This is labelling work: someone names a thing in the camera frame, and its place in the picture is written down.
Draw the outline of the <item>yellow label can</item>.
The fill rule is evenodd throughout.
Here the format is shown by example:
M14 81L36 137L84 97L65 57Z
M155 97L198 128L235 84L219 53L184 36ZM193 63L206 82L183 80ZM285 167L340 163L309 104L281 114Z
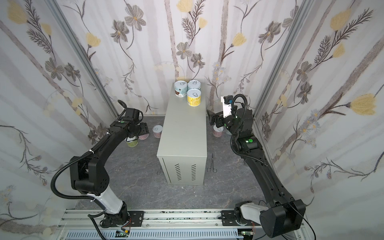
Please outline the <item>yellow label can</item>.
M187 92L187 101L189 106L197 107L201 104L201 91L198 89L190 89Z

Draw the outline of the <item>teal coconut can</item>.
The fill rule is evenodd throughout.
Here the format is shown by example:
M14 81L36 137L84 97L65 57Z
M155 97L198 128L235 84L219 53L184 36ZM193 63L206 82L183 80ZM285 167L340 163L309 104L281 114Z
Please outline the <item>teal coconut can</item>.
M176 81L174 83L175 95L178 98L185 98L188 91L188 83L185 81Z
M201 90L201 82L197 80L190 80L188 82L188 91L189 90Z

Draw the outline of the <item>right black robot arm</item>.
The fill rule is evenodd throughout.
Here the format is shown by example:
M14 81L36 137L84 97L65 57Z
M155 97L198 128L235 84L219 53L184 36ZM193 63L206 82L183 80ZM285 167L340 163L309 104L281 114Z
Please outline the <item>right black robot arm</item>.
M260 225L266 236L274 238L298 230L304 221L306 205L295 200L283 186L267 161L264 148L253 134L253 114L243 94L221 98L223 111L207 111L210 125L224 127L231 133L230 147L251 169L265 197L265 206L250 201L236 204L235 222Z

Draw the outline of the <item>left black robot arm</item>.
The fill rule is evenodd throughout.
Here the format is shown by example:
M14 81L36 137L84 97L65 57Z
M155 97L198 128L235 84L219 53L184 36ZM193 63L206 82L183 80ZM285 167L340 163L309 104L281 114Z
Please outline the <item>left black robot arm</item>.
M106 134L82 156L71 158L51 180L51 190L57 197L96 203L102 209L101 214L104 217L99 224L102 228L123 227L132 221L126 203L110 187L105 164L121 142L133 142L149 133L148 125L143 122L143 112L127 107L121 100L118 102L124 110L110 124ZM66 195L57 189L56 181L65 170L70 171L71 187L80 195Z

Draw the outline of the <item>pink can front left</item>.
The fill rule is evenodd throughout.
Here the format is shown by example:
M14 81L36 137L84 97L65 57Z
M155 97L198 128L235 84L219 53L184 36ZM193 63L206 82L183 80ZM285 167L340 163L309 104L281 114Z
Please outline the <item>pink can front left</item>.
M149 137L149 135L150 134L141 135L141 136L139 136L139 139L140 140L145 140L145 139L147 139Z

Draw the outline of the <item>pink can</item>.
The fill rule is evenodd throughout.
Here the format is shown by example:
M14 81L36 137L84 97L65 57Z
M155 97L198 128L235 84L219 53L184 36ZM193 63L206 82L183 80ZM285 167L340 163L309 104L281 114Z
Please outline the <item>pink can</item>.
M159 139L162 135L163 126L155 125L152 130L153 130L154 137Z
M150 134L141 135L141 136L139 136L139 139L140 140L145 140L145 139L147 139L149 137L149 135Z
M214 128L213 128L214 137L220 138L223 135L223 132L224 132L224 127L217 127L216 125L214 125Z

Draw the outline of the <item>pink can right side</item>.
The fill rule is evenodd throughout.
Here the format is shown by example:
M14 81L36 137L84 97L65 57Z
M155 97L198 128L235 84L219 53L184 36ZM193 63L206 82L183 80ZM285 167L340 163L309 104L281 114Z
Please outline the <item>pink can right side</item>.
M213 128L214 137L220 138L223 135L223 132L224 132L224 127L217 127L216 125L214 125L214 128Z

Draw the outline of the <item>pink can rear left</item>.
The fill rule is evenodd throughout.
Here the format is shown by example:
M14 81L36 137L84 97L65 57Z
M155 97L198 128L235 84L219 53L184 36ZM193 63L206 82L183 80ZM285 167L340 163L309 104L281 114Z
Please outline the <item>pink can rear left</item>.
M155 125L152 130L153 130L154 137L159 139L162 135L163 126Z

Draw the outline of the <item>green label can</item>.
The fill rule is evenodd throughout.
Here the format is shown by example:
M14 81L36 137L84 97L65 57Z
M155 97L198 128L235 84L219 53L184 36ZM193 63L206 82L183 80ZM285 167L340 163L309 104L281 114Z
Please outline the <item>green label can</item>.
M132 137L132 138L126 138L125 139L125 142L127 143L127 145L130 147L130 148L134 148L138 145L139 141L138 141L138 137Z

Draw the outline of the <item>grey metal cabinet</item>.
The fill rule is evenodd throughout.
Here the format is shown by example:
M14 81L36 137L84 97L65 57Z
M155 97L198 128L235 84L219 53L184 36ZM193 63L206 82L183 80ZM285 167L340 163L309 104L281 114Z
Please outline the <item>grey metal cabinet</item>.
M204 184L207 163L207 107L205 84L202 100L191 107L175 95L171 85L157 157L169 185Z

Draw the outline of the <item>metal scissors right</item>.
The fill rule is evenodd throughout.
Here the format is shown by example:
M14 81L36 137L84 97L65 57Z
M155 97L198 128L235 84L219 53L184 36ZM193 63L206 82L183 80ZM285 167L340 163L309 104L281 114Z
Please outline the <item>metal scissors right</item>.
M210 166L206 169L208 173L217 173L217 169L215 168L214 165L214 154L211 155L211 164Z

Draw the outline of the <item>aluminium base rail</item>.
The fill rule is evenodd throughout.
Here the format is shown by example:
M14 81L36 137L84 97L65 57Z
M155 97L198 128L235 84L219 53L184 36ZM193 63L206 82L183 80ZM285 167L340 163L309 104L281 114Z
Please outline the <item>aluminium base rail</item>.
M175 224L177 226L193 226L193 225L206 225L206 226L212 226L213 225L213 214L214 211L207 210L207 211L201 211L201 210L176 210L176 211L155 211L153 213L151 212L145 212L145 211L134 211L128 212L131 215L131 223L129 223L126 226L120 227L125 228L128 226L132 227L141 227L144 223L150 222L153 223L155 226L163 226L163 227L170 227L172 224ZM218 213L218 224L220 227L246 227L248 224L253 222L248 222L245 225L239 225L235 222L235 215L234 210L222 210ZM95 224L95 228L99 230L100 225Z

